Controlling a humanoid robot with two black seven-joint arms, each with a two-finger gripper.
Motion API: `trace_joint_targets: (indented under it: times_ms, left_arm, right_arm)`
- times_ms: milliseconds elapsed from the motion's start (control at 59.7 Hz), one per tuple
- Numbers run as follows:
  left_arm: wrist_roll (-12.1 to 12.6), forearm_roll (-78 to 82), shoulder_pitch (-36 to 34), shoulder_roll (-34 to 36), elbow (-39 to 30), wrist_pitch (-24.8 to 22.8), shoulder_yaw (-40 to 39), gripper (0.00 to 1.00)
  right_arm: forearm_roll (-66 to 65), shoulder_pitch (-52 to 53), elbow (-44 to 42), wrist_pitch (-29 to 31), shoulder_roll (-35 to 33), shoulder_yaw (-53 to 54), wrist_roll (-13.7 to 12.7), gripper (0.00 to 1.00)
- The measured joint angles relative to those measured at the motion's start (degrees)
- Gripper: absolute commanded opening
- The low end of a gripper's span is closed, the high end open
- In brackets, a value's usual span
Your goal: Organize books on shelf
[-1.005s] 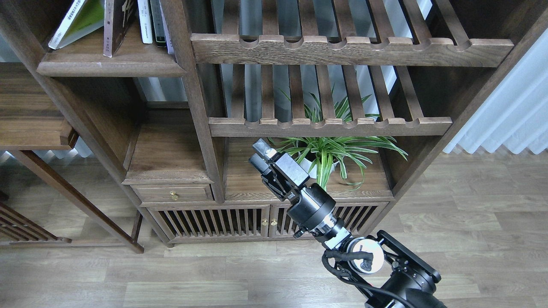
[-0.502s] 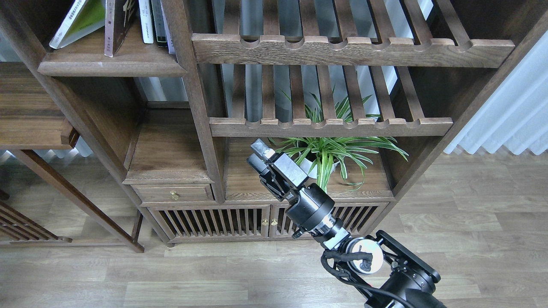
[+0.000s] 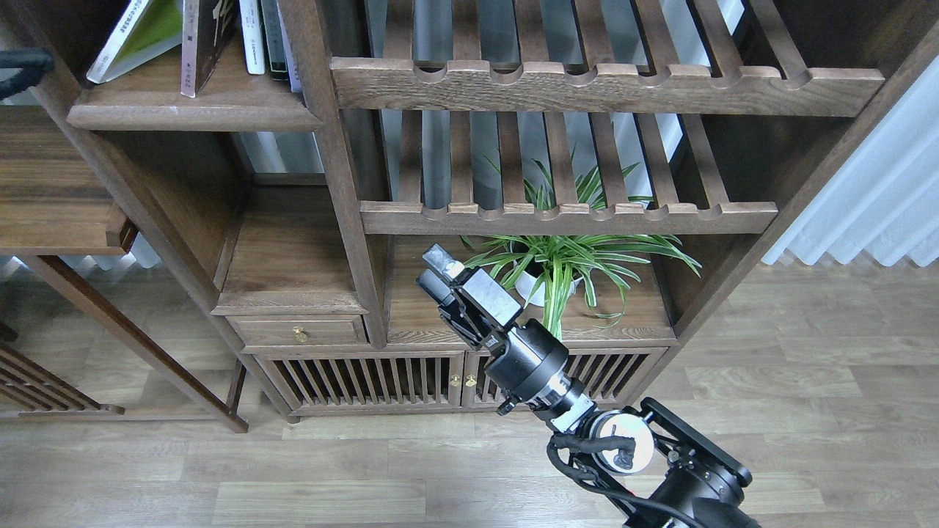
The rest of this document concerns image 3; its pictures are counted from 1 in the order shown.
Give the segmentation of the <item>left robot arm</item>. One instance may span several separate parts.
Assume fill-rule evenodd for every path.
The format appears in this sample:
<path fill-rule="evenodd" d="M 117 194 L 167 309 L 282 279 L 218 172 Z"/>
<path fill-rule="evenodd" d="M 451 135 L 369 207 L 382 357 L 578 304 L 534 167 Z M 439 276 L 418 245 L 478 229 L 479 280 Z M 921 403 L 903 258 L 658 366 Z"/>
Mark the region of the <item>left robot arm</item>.
<path fill-rule="evenodd" d="M 37 86 L 56 67 L 56 60 L 43 48 L 21 48 L 1 51 L 1 67 L 15 70 L 1 81 L 1 99 L 7 99 Z"/>

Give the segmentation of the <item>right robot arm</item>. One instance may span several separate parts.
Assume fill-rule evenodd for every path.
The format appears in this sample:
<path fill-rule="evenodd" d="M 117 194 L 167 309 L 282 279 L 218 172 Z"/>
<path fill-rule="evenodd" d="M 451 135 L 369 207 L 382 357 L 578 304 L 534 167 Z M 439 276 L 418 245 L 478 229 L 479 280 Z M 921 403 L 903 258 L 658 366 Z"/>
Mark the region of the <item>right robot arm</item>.
<path fill-rule="evenodd" d="M 482 268 L 435 244 L 418 285 L 473 350 L 504 394 L 497 412 L 525 404 L 552 430 L 547 457 L 585 491 L 606 496 L 626 527 L 755 527 L 741 511 L 751 472 L 654 398 L 600 410 L 566 373 L 568 348 Z"/>

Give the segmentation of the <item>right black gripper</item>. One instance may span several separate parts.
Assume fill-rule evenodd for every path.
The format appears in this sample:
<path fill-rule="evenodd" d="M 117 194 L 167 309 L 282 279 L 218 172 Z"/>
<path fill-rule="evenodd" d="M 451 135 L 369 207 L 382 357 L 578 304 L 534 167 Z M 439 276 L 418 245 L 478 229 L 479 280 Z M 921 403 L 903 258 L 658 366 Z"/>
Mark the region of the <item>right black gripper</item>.
<path fill-rule="evenodd" d="M 487 378 L 503 391 L 497 413 L 525 403 L 540 417 L 570 409 L 570 380 L 563 373 L 568 351 L 537 320 L 520 326 L 522 307 L 486 271 L 466 269 L 439 244 L 422 256 L 429 268 L 417 285 L 432 298 L 442 319 L 474 350 L 489 351 Z"/>

